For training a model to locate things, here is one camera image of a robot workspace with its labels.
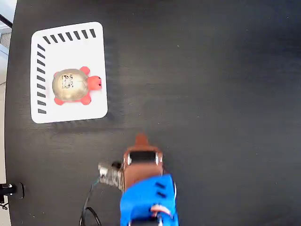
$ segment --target black table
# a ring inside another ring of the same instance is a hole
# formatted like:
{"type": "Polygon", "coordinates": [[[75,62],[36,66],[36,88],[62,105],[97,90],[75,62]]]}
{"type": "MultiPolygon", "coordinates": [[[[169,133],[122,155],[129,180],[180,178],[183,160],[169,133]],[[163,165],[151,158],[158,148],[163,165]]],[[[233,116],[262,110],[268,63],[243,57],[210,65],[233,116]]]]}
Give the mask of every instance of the black table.
{"type": "MultiPolygon", "coordinates": [[[[165,154],[183,226],[300,225],[301,2],[21,0],[9,53],[5,152],[12,226],[77,225],[97,163],[144,131],[165,154]],[[35,124],[30,42],[37,30],[98,21],[109,113],[35,124]]],[[[91,205],[119,223],[120,193],[91,205]]]]}

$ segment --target white floor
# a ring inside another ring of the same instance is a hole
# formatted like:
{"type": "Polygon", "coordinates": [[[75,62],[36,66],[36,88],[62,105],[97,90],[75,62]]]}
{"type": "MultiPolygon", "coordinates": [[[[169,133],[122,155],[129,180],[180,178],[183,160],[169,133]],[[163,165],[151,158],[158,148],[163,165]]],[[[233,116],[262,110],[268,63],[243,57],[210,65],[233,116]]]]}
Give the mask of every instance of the white floor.
{"type": "MultiPolygon", "coordinates": [[[[3,54],[0,56],[0,184],[6,183],[5,176],[5,159],[4,159],[4,104],[5,104],[5,81],[7,57],[3,54]]],[[[0,207],[0,226],[10,226],[9,211],[0,207]]]]}
{"type": "MultiPolygon", "coordinates": [[[[4,103],[5,84],[0,85],[0,184],[6,183],[4,161],[4,103]]],[[[0,207],[0,226],[10,226],[9,210],[0,207]]]]}

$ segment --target white tray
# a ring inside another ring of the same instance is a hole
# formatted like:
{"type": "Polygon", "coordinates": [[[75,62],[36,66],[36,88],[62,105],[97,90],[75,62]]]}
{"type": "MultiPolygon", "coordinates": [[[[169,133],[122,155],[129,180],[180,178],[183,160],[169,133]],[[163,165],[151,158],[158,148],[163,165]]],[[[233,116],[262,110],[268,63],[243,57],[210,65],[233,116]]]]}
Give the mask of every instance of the white tray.
{"type": "Polygon", "coordinates": [[[37,31],[32,35],[31,113],[35,123],[96,119],[108,112],[104,63],[103,27],[98,22],[74,24],[37,31]],[[91,91],[91,103],[54,102],[55,72],[87,66],[89,76],[99,76],[102,89],[91,91]]]}

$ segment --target gold turtle shell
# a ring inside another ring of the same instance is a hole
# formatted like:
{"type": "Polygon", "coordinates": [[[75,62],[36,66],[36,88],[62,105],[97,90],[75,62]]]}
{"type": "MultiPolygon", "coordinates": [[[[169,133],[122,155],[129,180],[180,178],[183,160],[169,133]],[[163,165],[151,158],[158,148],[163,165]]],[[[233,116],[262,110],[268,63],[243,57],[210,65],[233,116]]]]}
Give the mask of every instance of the gold turtle shell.
{"type": "Polygon", "coordinates": [[[82,99],[89,92],[88,76],[78,69],[66,69],[55,74],[52,90],[63,101],[82,99]]]}

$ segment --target blue robot part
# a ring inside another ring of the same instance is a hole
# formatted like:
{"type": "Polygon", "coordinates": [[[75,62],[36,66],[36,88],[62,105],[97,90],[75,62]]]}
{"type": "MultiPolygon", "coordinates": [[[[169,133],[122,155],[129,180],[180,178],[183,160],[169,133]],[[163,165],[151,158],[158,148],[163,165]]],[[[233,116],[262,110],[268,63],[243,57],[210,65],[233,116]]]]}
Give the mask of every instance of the blue robot part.
{"type": "Polygon", "coordinates": [[[151,218],[151,207],[162,205],[171,215],[159,212],[164,226],[178,226],[178,214],[175,205],[174,182],[170,174],[151,177],[138,182],[123,193],[120,201],[120,225],[128,226],[135,219],[151,218]]]}

